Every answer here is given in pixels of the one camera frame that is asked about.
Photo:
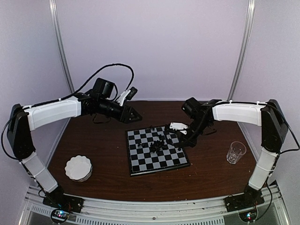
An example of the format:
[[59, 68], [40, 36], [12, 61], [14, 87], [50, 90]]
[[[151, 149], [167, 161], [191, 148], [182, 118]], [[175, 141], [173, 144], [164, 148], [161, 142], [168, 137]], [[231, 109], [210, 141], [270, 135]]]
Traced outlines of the black and grey chessboard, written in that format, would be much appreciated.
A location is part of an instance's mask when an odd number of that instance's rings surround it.
[[130, 176], [190, 166], [174, 132], [164, 126], [128, 130], [125, 132]]

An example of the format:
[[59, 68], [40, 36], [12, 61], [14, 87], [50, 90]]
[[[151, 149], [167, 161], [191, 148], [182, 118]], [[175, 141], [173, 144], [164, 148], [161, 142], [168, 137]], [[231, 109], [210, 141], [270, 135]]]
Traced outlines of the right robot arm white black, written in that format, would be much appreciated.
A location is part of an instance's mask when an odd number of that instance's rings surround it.
[[212, 99], [200, 103], [195, 98], [187, 99], [182, 105], [183, 112], [192, 120], [190, 124], [172, 122], [167, 129], [177, 133], [176, 146], [194, 147], [198, 136], [215, 121], [231, 121], [248, 126], [256, 126], [260, 132], [261, 150], [254, 171], [240, 197], [240, 203], [250, 207], [258, 200], [259, 192], [273, 173], [282, 145], [285, 141], [288, 125], [278, 104], [271, 99], [267, 102], [235, 102]]

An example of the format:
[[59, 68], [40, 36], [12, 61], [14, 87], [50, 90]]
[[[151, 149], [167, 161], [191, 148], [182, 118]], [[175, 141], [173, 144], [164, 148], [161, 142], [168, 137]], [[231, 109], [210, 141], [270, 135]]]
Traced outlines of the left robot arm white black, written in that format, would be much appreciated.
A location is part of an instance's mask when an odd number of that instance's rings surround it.
[[114, 86], [113, 82], [98, 78], [93, 88], [86, 93], [79, 91], [68, 97], [36, 105], [15, 104], [11, 109], [7, 124], [7, 139], [14, 158], [57, 208], [66, 206], [67, 197], [47, 169], [45, 160], [40, 158], [35, 144], [42, 145], [38, 138], [46, 134], [47, 128], [70, 118], [99, 114], [124, 124], [141, 121], [142, 116], [126, 104], [126, 101], [131, 100], [138, 92], [137, 88], [126, 89], [120, 97], [111, 100], [110, 95]]

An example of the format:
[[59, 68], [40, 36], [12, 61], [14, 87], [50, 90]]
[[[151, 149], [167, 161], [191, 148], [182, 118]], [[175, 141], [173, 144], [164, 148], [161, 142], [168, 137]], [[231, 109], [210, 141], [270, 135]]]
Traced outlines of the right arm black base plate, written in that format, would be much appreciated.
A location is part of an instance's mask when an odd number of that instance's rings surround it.
[[265, 200], [263, 197], [258, 196], [253, 199], [252, 197], [246, 197], [245, 194], [229, 195], [224, 198], [227, 212], [252, 208], [259, 204], [263, 204], [264, 202]]

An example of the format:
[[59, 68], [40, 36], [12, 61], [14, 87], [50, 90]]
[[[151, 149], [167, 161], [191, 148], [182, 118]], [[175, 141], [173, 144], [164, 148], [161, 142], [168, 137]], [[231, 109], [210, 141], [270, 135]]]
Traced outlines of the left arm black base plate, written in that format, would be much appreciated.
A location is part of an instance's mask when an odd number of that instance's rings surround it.
[[73, 197], [69, 195], [64, 195], [62, 201], [55, 202], [50, 200], [48, 197], [43, 199], [43, 204], [51, 206], [53, 208], [62, 209], [67, 212], [80, 213], [83, 207], [84, 199], [80, 197]]

